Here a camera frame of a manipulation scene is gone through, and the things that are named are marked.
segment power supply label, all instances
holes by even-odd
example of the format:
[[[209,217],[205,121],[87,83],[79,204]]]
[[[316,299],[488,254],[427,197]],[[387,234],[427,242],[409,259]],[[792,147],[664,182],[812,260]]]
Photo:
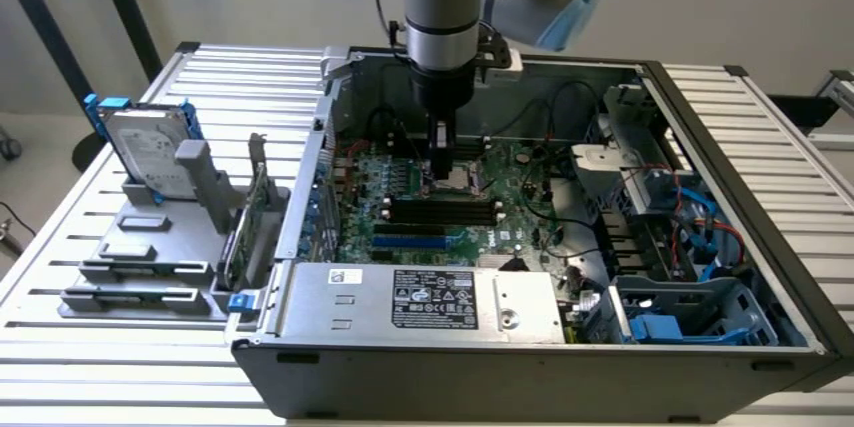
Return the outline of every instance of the power supply label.
[[[400,329],[478,329],[474,272],[395,270],[391,322]]]

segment circuit board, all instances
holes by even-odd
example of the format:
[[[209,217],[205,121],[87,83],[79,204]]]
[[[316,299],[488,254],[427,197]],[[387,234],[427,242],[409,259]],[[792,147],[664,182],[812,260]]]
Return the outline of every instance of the circuit board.
[[[556,224],[538,218],[522,198],[527,195],[530,206],[554,215],[551,194],[543,189],[548,179],[542,169],[532,169],[538,163],[538,147],[532,143],[492,140],[472,160],[456,161],[448,179],[438,181],[428,178],[419,159],[395,157],[377,144],[345,151],[347,156],[336,161],[341,206],[336,262],[496,268],[515,256],[532,270],[539,270],[542,262],[559,269],[555,259],[540,259],[540,242]],[[434,238],[428,246],[419,242],[403,247],[377,246],[377,230],[393,230],[383,228],[393,225],[384,218],[391,198],[396,202],[428,200],[451,206],[458,204],[450,202],[459,202],[460,208],[466,203],[490,202],[500,206],[500,213],[495,225],[442,225],[444,238]]]

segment floor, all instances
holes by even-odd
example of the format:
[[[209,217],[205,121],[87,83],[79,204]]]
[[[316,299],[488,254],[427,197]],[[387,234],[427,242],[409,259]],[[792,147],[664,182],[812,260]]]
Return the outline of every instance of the floor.
[[[80,177],[71,152],[92,128],[83,116],[7,113],[0,113],[0,125],[24,147],[17,159],[0,159],[0,201],[37,231]],[[0,221],[7,218],[0,208]],[[11,233],[27,245],[31,235],[20,225],[12,225]],[[12,264],[0,254],[0,278]]]

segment black pole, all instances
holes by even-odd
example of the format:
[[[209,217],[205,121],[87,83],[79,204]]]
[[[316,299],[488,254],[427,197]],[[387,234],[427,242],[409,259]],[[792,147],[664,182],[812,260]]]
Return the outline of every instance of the black pole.
[[[136,51],[136,57],[139,57],[139,61],[143,64],[148,81],[153,82],[160,70],[163,70],[163,64],[160,63],[155,43],[151,40],[143,12],[139,10],[139,4],[136,0],[112,0],[112,3],[116,6],[124,30],[131,38],[131,44]]]
[[[17,2],[21,4],[21,8],[27,13],[29,22],[39,33],[39,37],[41,38],[41,43],[48,49],[48,53],[53,58],[53,63],[59,68],[60,74],[63,74],[63,79],[65,79],[71,93],[75,96],[77,106],[83,111],[83,115],[85,115],[83,99],[92,93],[92,86],[83,74],[83,69],[80,68],[75,54],[71,51],[71,47],[68,47],[68,42],[65,42],[63,32],[59,30],[56,19],[53,19],[53,15],[48,10],[44,0],[17,0]],[[91,123],[92,121],[88,115],[85,118]],[[71,161],[80,172],[83,172],[92,163],[92,160],[103,146],[104,140],[95,132],[84,137],[80,143],[77,143],[71,156]]]

